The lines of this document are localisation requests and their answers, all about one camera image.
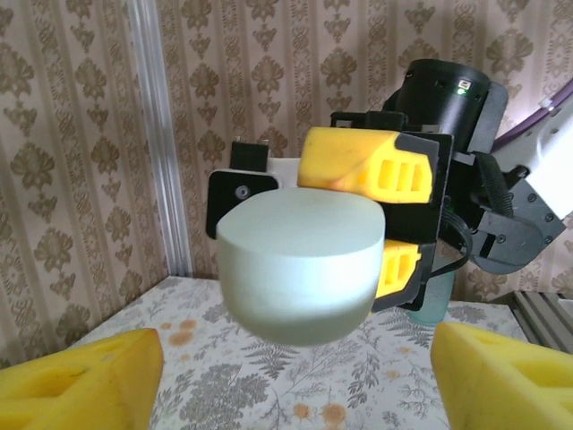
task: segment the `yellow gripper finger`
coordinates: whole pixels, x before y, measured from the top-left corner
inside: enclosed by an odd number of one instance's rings
[[[402,291],[415,272],[422,255],[418,245],[387,239],[384,242],[382,271],[376,298]]]
[[[427,203],[432,166],[422,153],[400,150],[398,132],[313,127],[304,143],[298,186],[360,194],[376,202]]]

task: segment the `orange stain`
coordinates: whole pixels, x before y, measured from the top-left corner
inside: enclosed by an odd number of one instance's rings
[[[296,403],[293,406],[293,415],[298,419],[308,419],[311,416],[311,408],[304,403]]]
[[[396,381],[400,377],[400,372],[398,370],[387,370],[386,377],[391,381]]]
[[[340,424],[346,418],[346,408],[338,403],[329,403],[322,408],[322,419],[329,424]]]
[[[407,356],[408,354],[412,354],[412,349],[409,347],[400,347],[398,348],[398,352],[400,354],[404,354],[405,356]]]
[[[197,325],[195,320],[185,320],[179,324],[181,330],[192,330]]]
[[[173,347],[182,347],[187,345],[193,339],[193,333],[190,331],[179,331],[169,336],[169,345]]]

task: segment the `table surface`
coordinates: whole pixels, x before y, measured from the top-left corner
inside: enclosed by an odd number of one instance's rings
[[[457,321],[525,339],[504,305],[450,303]],[[165,366],[150,429],[449,429],[430,363],[433,329],[398,308],[317,348],[241,329],[214,280],[167,278],[89,333],[159,332]]]

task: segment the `black cable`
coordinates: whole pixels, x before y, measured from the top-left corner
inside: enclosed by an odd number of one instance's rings
[[[508,185],[497,160],[485,152],[474,152],[482,184],[492,211],[507,218],[513,218],[513,203]]]
[[[433,271],[430,275],[430,278],[435,276],[443,275],[444,273],[449,273],[451,271],[456,271],[457,269],[461,268],[464,264],[469,261],[469,253],[472,250],[474,245],[474,240],[472,239],[472,232],[470,231],[469,227],[467,226],[466,222],[454,212],[450,212],[444,210],[441,213],[441,223],[442,228],[444,227],[451,227],[459,234],[460,238],[464,243],[464,247],[466,248],[464,255],[459,260],[455,260],[450,264],[445,265]]]

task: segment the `white plastic part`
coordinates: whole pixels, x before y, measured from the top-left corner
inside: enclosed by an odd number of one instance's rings
[[[553,101],[551,99],[545,98],[539,102],[541,108],[550,109],[552,108]]]
[[[559,219],[567,217],[573,211],[573,98],[493,155],[502,171],[527,166],[526,181]]]
[[[265,340],[338,340],[372,310],[385,219],[365,197],[311,188],[256,194],[217,225],[227,309]]]
[[[280,182],[282,188],[295,188],[301,159],[274,159],[267,161],[267,172]]]

